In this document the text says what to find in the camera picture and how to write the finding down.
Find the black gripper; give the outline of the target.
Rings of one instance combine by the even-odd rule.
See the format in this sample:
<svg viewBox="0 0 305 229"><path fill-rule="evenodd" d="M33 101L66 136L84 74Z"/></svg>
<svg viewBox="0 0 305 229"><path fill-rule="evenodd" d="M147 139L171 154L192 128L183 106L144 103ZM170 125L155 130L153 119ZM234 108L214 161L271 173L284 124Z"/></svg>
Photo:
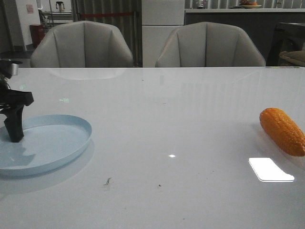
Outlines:
<svg viewBox="0 0 305 229"><path fill-rule="evenodd" d="M34 102L32 92L12 90L7 83L12 76L18 75L20 64L22 64L21 61L0 60L0 108L6 116L4 124L13 143L18 143L24 137L22 128L24 106Z"/></svg>

